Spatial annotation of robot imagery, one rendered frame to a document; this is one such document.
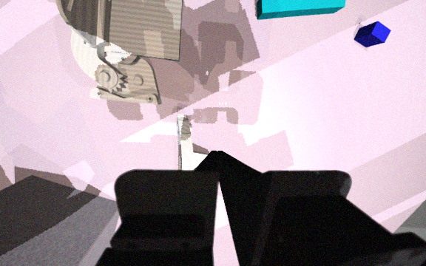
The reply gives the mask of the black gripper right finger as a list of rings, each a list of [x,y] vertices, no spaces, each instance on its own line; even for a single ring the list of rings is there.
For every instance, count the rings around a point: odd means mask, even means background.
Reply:
[[[260,265],[281,197],[347,197],[351,175],[340,170],[258,170],[217,151],[219,183],[239,266]]]

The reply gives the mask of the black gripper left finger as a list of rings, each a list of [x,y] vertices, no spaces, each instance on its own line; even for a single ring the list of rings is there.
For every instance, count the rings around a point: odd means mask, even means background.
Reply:
[[[211,151],[194,170],[132,169],[114,183],[121,222],[127,214],[201,214],[204,246],[214,247],[219,155]]]

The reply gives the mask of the cyan rectangular bar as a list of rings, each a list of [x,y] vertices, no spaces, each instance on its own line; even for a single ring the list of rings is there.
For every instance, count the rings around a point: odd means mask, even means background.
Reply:
[[[336,13],[346,0],[258,0],[257,20]]]

